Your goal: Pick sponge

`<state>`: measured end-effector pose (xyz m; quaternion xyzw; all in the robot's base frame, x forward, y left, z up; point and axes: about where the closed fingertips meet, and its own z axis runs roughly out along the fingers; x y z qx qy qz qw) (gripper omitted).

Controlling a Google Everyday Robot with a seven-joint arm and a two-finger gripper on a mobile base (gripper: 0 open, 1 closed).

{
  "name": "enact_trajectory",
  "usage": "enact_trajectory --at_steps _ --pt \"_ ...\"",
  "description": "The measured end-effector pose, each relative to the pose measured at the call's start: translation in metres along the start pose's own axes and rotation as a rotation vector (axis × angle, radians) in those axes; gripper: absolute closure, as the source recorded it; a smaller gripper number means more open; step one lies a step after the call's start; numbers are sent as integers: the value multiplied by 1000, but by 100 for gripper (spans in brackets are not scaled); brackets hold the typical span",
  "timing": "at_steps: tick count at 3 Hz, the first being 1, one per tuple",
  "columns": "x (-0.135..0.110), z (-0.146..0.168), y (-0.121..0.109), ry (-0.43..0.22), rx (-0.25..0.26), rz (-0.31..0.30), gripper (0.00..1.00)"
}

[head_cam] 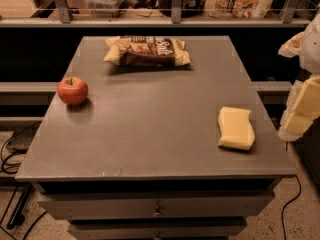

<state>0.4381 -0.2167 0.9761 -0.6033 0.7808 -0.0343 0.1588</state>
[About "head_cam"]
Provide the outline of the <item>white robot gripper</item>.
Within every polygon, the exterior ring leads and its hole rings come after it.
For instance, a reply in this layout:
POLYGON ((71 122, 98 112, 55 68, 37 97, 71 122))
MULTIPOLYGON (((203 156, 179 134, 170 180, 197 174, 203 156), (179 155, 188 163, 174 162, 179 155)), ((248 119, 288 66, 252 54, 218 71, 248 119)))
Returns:
MULTIPOLYGON (((302 69, 320 73, 320 14, 303 32, 283 44, 278 54, 287 58, 298 56, 302 69)), ((289 92, 278 136, 283 141, 296 141, 319 117, 320 75, 312 75, 304 82, 296 80, 289 92)))

